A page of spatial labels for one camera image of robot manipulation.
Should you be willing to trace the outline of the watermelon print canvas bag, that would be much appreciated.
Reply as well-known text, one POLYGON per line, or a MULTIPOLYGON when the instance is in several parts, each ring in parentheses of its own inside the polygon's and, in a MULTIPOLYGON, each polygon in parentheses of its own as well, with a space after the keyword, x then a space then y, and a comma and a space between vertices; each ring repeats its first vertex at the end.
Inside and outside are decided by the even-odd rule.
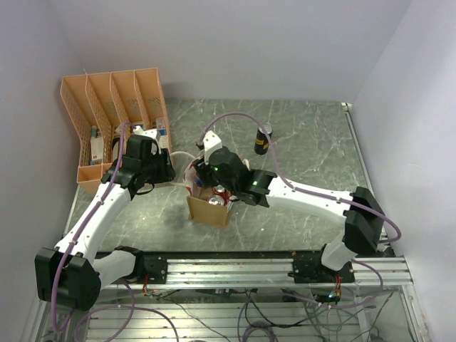
POLYGON ((239 199, 227 190, 225 194, 220 194, 225 198, 227 204, 225 206, 216 206, 209 204, 207 200, 215 194, 212 187, 198 187, 194 180, 197 177, 193 162, 197 159, 194 155, 184 152, 176 151, 171 153, 171 159, 180 160, 185 158, 189 163, 182 173, 182 179, 171 182, 172 185, 184 187, 188 191, 187 206, 189 209, 189 219, 207 224, 213 227, 225 227, 229 223, 230 212, 235 202, 239 199))

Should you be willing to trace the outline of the black soda can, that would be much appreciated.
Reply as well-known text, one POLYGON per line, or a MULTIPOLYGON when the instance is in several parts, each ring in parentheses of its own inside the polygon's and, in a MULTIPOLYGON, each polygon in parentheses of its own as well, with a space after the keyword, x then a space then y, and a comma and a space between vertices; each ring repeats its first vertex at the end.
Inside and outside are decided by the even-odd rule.
POLYGON ((273 134, 273 127, 270 123, 263 123, 261 127, 257 128, 256 139, 254 143, 254 151, 258 155, 266 154, 269 149, 268 138, 273 134))

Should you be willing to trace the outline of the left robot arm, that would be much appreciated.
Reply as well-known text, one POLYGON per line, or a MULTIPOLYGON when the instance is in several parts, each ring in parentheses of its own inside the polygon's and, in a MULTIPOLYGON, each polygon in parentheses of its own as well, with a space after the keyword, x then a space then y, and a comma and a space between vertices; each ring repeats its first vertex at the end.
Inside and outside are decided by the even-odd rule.
POLYGON ((168 149, 160 147, 160 132, 138 128, 127 140, 120 166, 111 165, 92 202, 67 235, 35 257, 36 286, 42 301, 87 311, 101 289, 124 278, 139 282, 145 257, 133 247, 116 247, 99 259, 96 254, 116 217, 146 185, 175 178, 168 149))

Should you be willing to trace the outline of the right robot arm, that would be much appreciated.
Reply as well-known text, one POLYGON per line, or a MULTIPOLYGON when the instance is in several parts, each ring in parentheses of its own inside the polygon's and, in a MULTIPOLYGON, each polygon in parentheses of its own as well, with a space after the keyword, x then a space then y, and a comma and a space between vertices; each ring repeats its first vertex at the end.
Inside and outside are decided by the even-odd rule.
POLYGON ((289 273, 297 283, 330 282, 348 271, 357 256, 377 252, 383 211, 370 190, 339 192, 282 179, 275 172, 249 169, 226 147, 192 162, 206 187, 223 187, 228 195, 250 206, 280 207, 323 217, 339 224, 341 233, 318 251, 305 252, 289 273))

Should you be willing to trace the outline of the red tab soda can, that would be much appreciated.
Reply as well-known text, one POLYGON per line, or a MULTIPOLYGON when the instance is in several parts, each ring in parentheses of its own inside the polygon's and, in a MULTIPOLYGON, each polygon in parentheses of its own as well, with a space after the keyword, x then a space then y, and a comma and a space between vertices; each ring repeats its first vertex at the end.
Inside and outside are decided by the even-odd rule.
POLYGON ((195 183, 198 187, 202 187, 202 186, 203 186, 201 179, 199 179, 198 177, 195 178, 194 183, 195 183))

